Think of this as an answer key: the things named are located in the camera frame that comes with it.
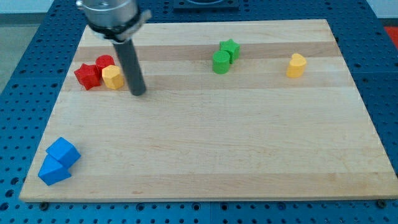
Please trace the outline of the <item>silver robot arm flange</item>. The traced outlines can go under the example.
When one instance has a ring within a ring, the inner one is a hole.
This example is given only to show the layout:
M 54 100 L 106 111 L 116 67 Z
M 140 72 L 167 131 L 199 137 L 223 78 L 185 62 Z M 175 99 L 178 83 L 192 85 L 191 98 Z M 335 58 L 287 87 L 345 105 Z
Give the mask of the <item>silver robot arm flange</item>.
M 151 17 L 150 10 L 141 10 L 136 0 L 77 0 L 93 32 L 102 39 L 121 44 L 132 39 Z

